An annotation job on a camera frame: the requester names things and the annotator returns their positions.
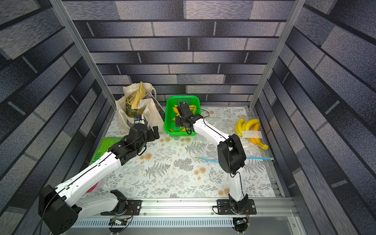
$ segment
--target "beige cloth bag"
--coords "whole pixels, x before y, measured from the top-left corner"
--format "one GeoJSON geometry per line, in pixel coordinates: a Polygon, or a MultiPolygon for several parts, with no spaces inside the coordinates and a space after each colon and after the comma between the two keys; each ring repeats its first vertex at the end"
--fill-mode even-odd
{"type": "MultiPolygon", "coordinates": [[[[153,87],[153,85],[150,83],[145,83],[145,82],[143,83],[143,85],[144,85],[146,94],[148,93],[152,94],[152,91],[154,91],[154,98],[156,100],[157,92],[155,88],[153,87]]],[[[119,117],[119,127],[121,131],[123,132],[127,132],[130,129],[130,126],[128,125],[127,122],[132,123],[132,124],[134,123],[134,119],[129,117],[125,112],[126,99],[128,96],[138,91],[139,87],[140,87],[140,83],[133,83],[127,87],[123,87],[124,96],[121,97],[119,100],[115,101],[116,112],[118,113],[118,117],[119,117]]],[[[148,126],[151,126],[151,127],[158,126],[158,132],[161,134],[166,134],[166,132],[164,131],[164,121],[162,120],[161,115],[159,114],[154,101],[152,99],[144,99],[142,100],[142,102],[146,104],[146,108],[143,112],[143,116],[148,121],[148,126]]]]}

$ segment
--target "label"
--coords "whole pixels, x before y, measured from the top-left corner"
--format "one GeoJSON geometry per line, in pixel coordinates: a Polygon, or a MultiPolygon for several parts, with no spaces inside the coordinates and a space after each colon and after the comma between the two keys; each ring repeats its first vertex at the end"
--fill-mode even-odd
{"type": "Polygon", "coordinates": [[[145,103],[144,103],[142,100],[140,100],[140,103],[138,104],[137,109],[142,109],[142,108],[144,108],[145,106],[146,106],[145,103]]]}
{"type": "Polygon", "coordinates": [[[243,138],[259,138],[262,139],[261,131],[258,130],[244,130],[242,132],[243,138]]]}

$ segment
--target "brick wall backdrop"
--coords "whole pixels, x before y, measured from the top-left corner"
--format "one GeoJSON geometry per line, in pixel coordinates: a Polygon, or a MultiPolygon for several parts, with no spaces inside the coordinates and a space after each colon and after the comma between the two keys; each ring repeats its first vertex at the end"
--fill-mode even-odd
{"type": "Polygon", "coordinates": [[[0,233],[39,234],[40,189],[88,166],[114,110],[48,0],[0,9],[0,233]]]}
{"type": "Polygon", "coordinates": [[[307,0],[255,106],[310,235],[376,231],[375,10],[307,0]]]}
{"type": "Polygon", "coordinates": [[[294,1],[64,1],[110,90],[248,105],[294,1]]]}

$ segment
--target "metal mounting plate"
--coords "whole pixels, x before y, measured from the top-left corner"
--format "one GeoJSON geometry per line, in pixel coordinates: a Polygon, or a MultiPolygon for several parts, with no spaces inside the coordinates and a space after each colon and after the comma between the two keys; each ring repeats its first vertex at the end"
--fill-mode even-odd
{"type": "MultiPolygon", "coordinates": [[[[248,203],[249,203],[249,214],[250,215],[256,215],[257,214],[257,211],[256,211],[256,206],[255,206],[255,202],[252,200],[252,199],[248,199],[248,203]]],[[[217,200],[217,206],[218,206],[218,214],[220,215],[235,215],[234,212],[232,212],[230,210],[230,200],[226,200],[226,199],[218,199],[217,200]]]]}
{"type": "MultiPolygon", "coordinates": [[[[140,209],[141,209],[141,204],[142,200],[127,200],[128,201],[128,206],[132,207],[133,210],[133,215],[140,215],[140,209]]],[[[102,212],[100,215],[117,215],[114,212],[102,212]]],[[[124,215],[132,215],[131,210],[127,210],[124,215]]]]}

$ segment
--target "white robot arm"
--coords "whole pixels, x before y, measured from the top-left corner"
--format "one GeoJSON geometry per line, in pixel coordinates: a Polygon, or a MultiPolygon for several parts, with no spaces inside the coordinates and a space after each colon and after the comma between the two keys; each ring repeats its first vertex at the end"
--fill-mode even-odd
{"type": "MultiPolygon", "coordinates": [[[[229,204],[235,214],[245,211],[248,195],[244,192],[241,175],[244,171],[246,156],[237,135],[229,136],[205,123],[199,114],[193,114],[189,106],[182,102],[177,107],[181,116],[176,117],[177,126],[185,126],[206,139],[218,148],[218,161],[222,169],[229,173],[229,204]]],[[[55,235],[68,230],[76,221],[101,212],[121,212],[128,207],[126,197],[117,190],[112,190],[105,196],[81,199],[95,183],[108,173],[121,167],[135,157],[146,143],[159,138],[158,127],[147,129],[140,115],[135,116],[135,125],[129,135],[111,146],[103,156],[83,171],[67,181],[52,188],[43,188],[39,194],[38,213],[55,235]]]]}

